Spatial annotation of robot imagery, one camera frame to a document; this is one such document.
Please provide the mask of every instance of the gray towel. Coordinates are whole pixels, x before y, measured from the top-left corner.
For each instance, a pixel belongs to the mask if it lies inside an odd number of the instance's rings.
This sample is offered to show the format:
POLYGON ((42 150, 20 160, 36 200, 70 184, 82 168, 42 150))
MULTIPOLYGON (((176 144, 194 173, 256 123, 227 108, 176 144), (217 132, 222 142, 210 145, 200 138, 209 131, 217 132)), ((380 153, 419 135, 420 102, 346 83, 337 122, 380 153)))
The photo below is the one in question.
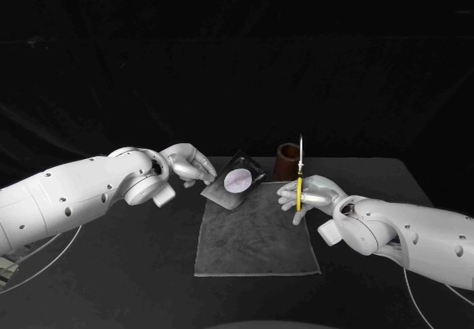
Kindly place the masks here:
POLYGON ((194 276, 304 276, 321 273, 305 220, 292 224, 294 210, 282 211, 276 190, 262 183, 242 204, 227 210, 207 200, 194 276))

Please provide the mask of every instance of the cable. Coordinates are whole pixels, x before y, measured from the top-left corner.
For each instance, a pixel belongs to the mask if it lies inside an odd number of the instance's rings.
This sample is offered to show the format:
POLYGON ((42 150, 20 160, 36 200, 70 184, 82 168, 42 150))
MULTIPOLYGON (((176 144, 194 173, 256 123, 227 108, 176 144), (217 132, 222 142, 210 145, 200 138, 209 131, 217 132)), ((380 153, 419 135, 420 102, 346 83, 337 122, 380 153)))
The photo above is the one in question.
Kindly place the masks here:
POLYGON ((419 308, 418 308, 418 305, 416 305, 416 302, 415 302, 415 297, 413 297, 413 295, 412 295, 412 289, 409 288, 407 277, 406 277, 406 270, 405 270, 405 269, 403 269, 403 273, 405 273, 406 288, 407 288, 409 296, 410 296, 410 298, 412 298, 412 301, 413 301, 413 304, 415 304, 415 307, 416 307, 418 313, 419 313, 419 315, 422 316, 422 319, 425 320, 425 323, 428 324, 429 328, 433 329, 433 328, 432 328, 432 325, 429 324, 429 322, 428 322, 428 320, 426 320, 426 318, 425 318, 425 315, 422 314, 422 311, 420 311, 419 308))
POLYGON ((451 286, 445 284, 445 286, 451 289, 451 291, 474 306, 474 303, 452 289, 451 286))
POLYGON ((52 260, 52 262, 42 268, 42 270, 34 274, 31 275, 24 281, 21 281, 19 284, 16 284, 11 288, 8 288, 7 290, 3 290, 0 291, 0 295, 3 293, 6 293, 7 291, 10 291, 11 289, 17 288, 23 283, 27 283, 53 264, 55 264, 55 261, 59 259, 59 257, 62 256, 62 254, 66 252, 69 246, 72 245, 72 242, 73 240, 76 239, 76 235, 79 234, 79 231, 80 231, 80 228, 82 228, 82 225, 79 226, 79 228, 76 229, 76 234, 73 235, 72 239, 70 239, 70 242, 69 244, 66 245, 66 248, 62 250, 60 254, 56 256, 56 258, 52 260))
POLYGON ((62 233, 56 234, 55 237, 30 254, 27 254, 20 260, 17 260, 11 265, 8 265, 0 271, 0 274, 4 273, 14 265, 20 264, 33 254, 36 254, 60 235, 62 235, 62 233))

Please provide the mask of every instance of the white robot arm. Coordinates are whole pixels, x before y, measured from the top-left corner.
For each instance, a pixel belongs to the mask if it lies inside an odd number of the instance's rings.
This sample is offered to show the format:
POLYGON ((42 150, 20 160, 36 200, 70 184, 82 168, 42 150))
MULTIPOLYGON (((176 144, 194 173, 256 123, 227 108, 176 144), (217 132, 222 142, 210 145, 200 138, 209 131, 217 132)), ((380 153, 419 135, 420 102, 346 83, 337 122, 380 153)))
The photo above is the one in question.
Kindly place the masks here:
MULTIPOLYGON (((295 214, 295 225, 311 208, 333 219, 318 228, 328 245, 341 240, 361 255, 387 257, 405 269, 454 287, 474 290, 474 221, 455 212, 347 196, 321 176, 302 180, 305 208, 295 214)), ((279 190, 278 202, 288 210, 295 204, 297 183, 279 190)))
POLYGON ((37 173, 0 190, 0 255, 101 217, 121 199, 135 206, 174 198, 173 172, 184 186, 213 182, 214 168, 191 144, 164 151, 125 147, 37 173))

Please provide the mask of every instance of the brown container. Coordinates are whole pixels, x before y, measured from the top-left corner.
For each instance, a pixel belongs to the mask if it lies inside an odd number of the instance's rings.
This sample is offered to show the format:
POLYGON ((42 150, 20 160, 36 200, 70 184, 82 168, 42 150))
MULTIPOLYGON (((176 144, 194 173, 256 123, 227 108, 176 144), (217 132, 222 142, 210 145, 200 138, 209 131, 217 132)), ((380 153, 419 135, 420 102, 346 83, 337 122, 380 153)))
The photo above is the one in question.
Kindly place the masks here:
POLYGON ((274 176, 279 181, 298 177, 299 146, 285 143, 278 146, 274 176))

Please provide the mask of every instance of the dark wall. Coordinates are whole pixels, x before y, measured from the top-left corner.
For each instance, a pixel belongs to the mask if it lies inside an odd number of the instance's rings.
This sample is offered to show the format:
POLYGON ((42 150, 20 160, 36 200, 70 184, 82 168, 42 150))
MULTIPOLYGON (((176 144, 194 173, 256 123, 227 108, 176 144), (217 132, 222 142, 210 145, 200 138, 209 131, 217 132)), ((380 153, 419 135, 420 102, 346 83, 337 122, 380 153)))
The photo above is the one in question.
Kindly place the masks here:
POLYGON ((274 156, 302 133, 307 156, 399 158, 461 211, 468 10, 13 1, 1 13, 1 185, 128 145, 274 156))

